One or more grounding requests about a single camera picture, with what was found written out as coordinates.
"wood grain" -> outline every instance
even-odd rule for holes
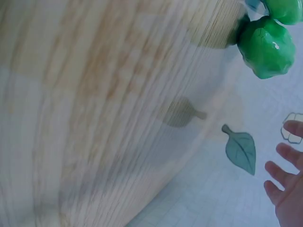
[[[238,76],[241,58],[225,47],[244,7],[237,0],[0,7],[0,225],[126,225],[211,127]],[[163,122],[180,97],[207,119],[182,128]]]

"tiled floor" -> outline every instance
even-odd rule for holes
[[[274,207],[263,189],[270,179],[264,164],[273,160],[296,171],[275,152],[282,142],[282,121],[303,113],[303,24],[287,27],[297,46],[297,61],[287,76],[259,80],[244,67],[218,120],[200,151],[128,227],[277,227]],[[249,132],[257,149],[256,174],[235,167],[226,157],[227,135]]]

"green fruit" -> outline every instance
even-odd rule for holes
[[[263,0],[270,16],[282,24],[294,25],[303,18],[302,0]]]
[[[287,29],[268,16],[248,23],[238,48],[260,79],[286,74],[294,63],[295,45]]]

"white flower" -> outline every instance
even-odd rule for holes
[[[284,120],[283,124],[286,121],[291,121],[291,120],[295,120],[295,121],[299,121],[299,122],[303,122],[303,114],[301,113],[291,113],[289,114],[286,119]],[[283,136],[283,138],[285,140],[288,140],[288,142],[290,143],[295,143],[295,144],[300,144],[302,142],[302,138],[299,136],[295,136],[293,134],[291,134],[290,132],[286,131],[283,126],[281,128],[281,134]]]

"hand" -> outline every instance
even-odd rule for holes
[[[303,137],[303,122],[288,121],[284,128],[291,134]],[[286,144],[279,144],[277,152],[291,162],[300,173],[287,173],[274,162],[267,162],[265,169],[285,188],[280,190],[271,181],[266,181],[264,187],[270,200],[276,207],[276,216],[281,227],[303,226],[303,153]]]

